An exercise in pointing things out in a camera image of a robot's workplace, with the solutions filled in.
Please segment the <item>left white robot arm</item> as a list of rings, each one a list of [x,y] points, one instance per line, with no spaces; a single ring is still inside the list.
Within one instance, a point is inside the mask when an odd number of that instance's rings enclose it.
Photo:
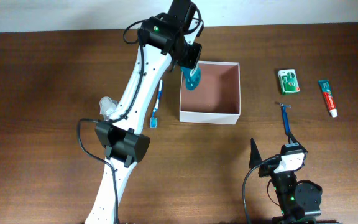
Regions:
[[[204,24],[190,0],[173,1],[168,12],[138,22],[136,64],[120,101],[100,100],[102,120],[93,120],[104,148],[104,174],[86,223],[119,223],[118,208],[135,166],[144,158],[150,138],[142,134],[154,91],[165,72],[176,65],[194,72],[201,55],[195,42]]]

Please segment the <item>teal mouthwash bottle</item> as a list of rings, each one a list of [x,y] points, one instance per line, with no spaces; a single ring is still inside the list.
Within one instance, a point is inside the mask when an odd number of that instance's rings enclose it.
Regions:
[[[185,78],[185,86],[187,90],[195,90],[201,81],[201,69],[197,65],[195,68],[182,67],[181,72]]]

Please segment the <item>green soap box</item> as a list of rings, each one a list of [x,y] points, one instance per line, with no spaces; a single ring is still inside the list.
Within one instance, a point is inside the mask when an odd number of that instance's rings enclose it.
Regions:
[[[279,70],[278,80],[283,95],[300,92],[300,86],[294,69]]]

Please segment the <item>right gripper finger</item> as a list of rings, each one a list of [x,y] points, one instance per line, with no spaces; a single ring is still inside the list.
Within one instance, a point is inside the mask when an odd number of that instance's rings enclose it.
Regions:
[[[262,158],[260,156],[259,150],[257,148],[254,138],[250,139],[250,161],[249,168],[253,169],[259,166],[262,163]]]
[[[287,134],[288,136],[288,142],[291,144],[291,143],[298,143],[298,145],[301,147],[302,151],[304,153],[307,153],[308,151],[306,150],[306,148],[301,144],[299,143],[299,141],[294,137],[294,135],[291,133],[291,131],[288,132]]]

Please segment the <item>clear purple liquid bottle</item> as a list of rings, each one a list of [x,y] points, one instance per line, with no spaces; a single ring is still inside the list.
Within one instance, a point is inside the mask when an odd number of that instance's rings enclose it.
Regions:
[[[117,101],[105,96],[99,101],[99,113],[105,121],[114,113],[117,107]]]

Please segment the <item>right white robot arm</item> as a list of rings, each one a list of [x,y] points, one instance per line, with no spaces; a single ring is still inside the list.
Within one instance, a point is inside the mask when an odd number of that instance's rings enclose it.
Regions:
[[[288,133],[288,144],[281,147],[279,154],[263,160],[257,145],[250,140],[250,171],[258,169],[259,177],[270,177],[269,183],[274,186],[281,215],[272,218],[272,223],[318,223],[321,215],[320,204],[323,189],[310,180],[296,179],[295,172],[304,166],[308,151]]]

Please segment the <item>white cardboard box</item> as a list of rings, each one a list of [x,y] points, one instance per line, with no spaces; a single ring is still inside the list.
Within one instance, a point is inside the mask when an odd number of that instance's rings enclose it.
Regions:
[[[238,62],[199,61],[201,80],[194,90],[181,81],[179,121],[230,124],[241,115],[241,71]]]

